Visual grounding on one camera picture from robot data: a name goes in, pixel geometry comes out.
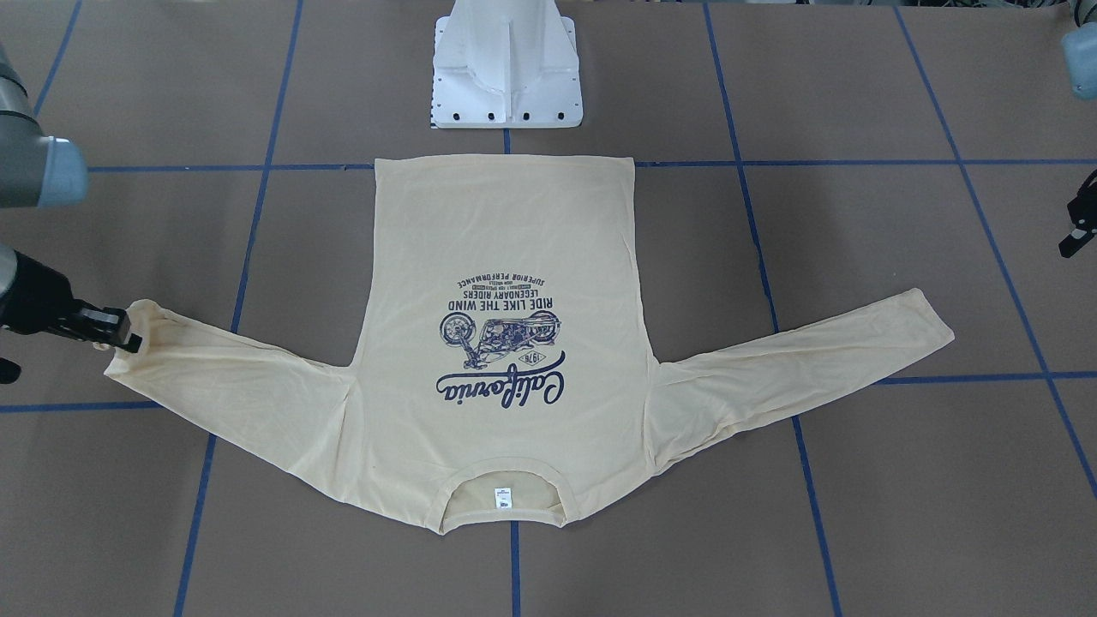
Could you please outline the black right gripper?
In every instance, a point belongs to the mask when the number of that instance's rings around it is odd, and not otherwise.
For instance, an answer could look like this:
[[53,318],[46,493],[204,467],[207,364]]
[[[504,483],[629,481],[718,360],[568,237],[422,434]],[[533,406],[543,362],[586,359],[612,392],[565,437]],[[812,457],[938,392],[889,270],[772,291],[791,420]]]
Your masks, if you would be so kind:
[[142,350],[125,308],[97,308],[73,298],[65,276],[13,249],[3,257],[1,324],[21,335],[49,332],[128,354]]

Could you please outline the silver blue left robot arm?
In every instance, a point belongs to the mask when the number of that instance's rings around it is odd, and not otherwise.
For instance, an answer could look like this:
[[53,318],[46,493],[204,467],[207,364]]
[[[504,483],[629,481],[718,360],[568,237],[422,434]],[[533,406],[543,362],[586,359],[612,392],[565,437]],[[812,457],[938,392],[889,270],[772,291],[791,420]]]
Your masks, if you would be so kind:
[[[1076,30],[1061,40],[1072,93],[1085,101],[1096,98],[1096,3],[1070,1],[1070,15]],[[1096,172],[1082,181],[1076,195],[1067,203],[1074,228],[1058,243],[1059,254],[1068,259],[1093,242],[1096,234]]]

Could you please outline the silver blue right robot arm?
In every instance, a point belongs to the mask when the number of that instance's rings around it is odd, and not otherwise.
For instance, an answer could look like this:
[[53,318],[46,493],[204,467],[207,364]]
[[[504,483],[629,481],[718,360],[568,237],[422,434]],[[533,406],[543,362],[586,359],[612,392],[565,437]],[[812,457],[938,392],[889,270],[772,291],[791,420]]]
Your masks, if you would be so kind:
[[[73,206],[87,197],[89,173],[80,148],[47,135],[27,88],[7,52],[1,54],[1,207]],[[48,332],[78,341],[138,351],[124,308],[98,308],[73,298],[69,280],[27,255],[3,246],[3,328],[22,335]]]

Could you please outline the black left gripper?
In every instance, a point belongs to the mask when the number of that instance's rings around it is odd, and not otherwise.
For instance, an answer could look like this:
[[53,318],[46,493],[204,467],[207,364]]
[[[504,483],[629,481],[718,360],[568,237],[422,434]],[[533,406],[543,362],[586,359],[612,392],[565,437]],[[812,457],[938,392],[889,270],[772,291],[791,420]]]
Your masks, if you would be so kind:
[[1076,195],[1067,203],[1067,214],[1074,228],[1058,243],[1059,256],[1068,259],[1096,236],[1096,171],[1082,181]]

